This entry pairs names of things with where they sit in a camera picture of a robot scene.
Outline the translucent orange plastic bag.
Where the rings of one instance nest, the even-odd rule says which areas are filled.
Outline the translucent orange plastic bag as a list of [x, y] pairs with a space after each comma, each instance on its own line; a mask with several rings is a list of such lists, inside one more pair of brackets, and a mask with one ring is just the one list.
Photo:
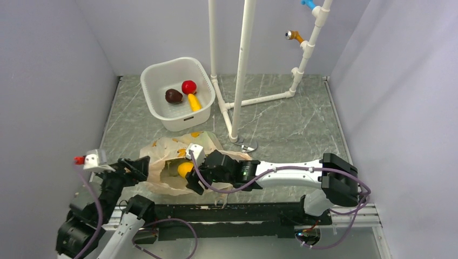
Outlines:
[[179, 176], [178, 165], [186, 162], [185, 153], [190, 144], [203, 146], [205, 154], [218, 150], [229, 155], [232, 159], [251, 160], [251, 157], [242, 152], [225, 151], [216, 135], [208, 131], [199, 131], [180, 137], [162, 137], [140, 150], [140, 157], [149, 156], [149, 175], [146, 188], [160, 195], [187, 195], [196, 196], [197, 193], [186, 188], [187, 181]]

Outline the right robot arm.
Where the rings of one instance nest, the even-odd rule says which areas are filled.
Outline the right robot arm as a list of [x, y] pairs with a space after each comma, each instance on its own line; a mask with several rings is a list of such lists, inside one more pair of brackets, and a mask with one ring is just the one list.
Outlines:
[[332, 153], [303, 163], [271, 163], [237, 161], [220, 151], [205, 155], [198, 146], [192, 146], [186, 158], [192, 163], [185, 175], [186, 187], [199, 195], [207, 189], [229, 194], [276, 186], [312, 188], [297, 211], [304, 224], [312, 223], [333, 206], [356, 207], [360, 202], [356, 169]]

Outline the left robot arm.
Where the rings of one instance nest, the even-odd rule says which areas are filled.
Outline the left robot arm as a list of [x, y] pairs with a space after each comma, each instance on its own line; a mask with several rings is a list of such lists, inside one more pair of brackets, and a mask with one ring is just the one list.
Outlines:
[[111, 165], [95, 154], [76, 157], [77, 165], [95, 173], [102, 182], [85, 182], [90, 199], [84, 201], [79, 194], [71, 202], [67, 219], [58, 230], [57, 253], [84, 258], [92, 252], [105, 232], [102, 226], [111, 218], [123, 189], [147, 180], [149, 162], [149, 156], [137, 160], [120, 158]]

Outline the yellow fake lemon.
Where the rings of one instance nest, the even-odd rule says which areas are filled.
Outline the yellow fake lemon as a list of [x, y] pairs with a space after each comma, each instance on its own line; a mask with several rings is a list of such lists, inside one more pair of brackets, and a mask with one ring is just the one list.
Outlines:
[[182, 178], [186, 178], [187, 174], [192, 172], [194, 164], [192, 162], [183, 162], [177, 167], [177, 172]]

